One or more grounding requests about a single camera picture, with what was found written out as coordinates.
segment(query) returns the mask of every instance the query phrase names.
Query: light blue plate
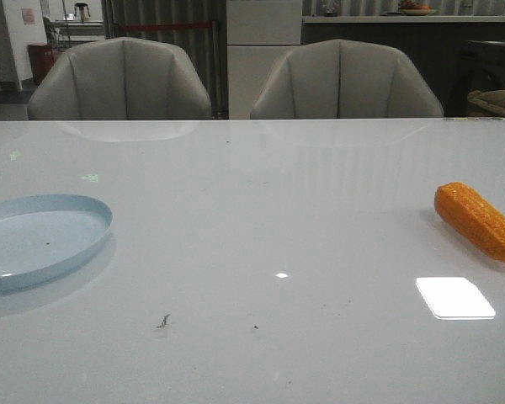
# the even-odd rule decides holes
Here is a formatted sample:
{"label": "light blue plate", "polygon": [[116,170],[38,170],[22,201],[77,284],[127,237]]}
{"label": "light blue plate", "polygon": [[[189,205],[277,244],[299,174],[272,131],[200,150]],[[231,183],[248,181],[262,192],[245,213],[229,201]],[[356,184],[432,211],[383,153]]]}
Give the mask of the light blue plate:
{"label": "light blue plate", "polygon": [[105,243],[112,212],[80,195],[0,203],[0,291],[38,284],[80,267]]}

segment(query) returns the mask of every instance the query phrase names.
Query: corn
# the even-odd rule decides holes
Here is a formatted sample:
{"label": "corn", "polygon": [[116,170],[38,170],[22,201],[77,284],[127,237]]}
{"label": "corn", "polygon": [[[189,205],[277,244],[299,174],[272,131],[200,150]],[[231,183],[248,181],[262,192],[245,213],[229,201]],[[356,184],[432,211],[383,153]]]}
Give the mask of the corn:
{"label": "corn", "polygon": [[438,214],[486,255],[505,262],[505,216],[473,188],[448,183],[434,197]]}

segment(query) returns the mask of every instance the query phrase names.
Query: chair backrest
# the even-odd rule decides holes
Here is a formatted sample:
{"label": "chair backrest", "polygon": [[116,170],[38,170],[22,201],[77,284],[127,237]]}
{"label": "chair backrest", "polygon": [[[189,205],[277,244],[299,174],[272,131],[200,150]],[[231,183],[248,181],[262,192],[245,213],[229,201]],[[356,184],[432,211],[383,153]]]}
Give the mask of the chair backrest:
{"label": "chair backrest", "polygon": [[403,52],[351,40],[292,48],[275,62],[251,112],[260,120],[441,116]]}
{"label": "chair backrest", "polygon": [[116,38],[64,52],[29,101],[31,120],[203,120],[210,97],[175,45]]}

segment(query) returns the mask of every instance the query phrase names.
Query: white table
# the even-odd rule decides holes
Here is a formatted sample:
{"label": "white table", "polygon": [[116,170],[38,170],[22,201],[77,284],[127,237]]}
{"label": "white table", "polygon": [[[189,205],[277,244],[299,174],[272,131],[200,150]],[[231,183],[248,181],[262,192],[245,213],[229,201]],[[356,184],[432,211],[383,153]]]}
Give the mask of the white table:
{"label": "white table", "polygon": [[[0,201],[114,222],[0,295],[0,403],[505,404],[505,264],[434,212],[451,181],[505,214],[505,120],[1,122]],[[437,318],[422,277],[496,315]]]}

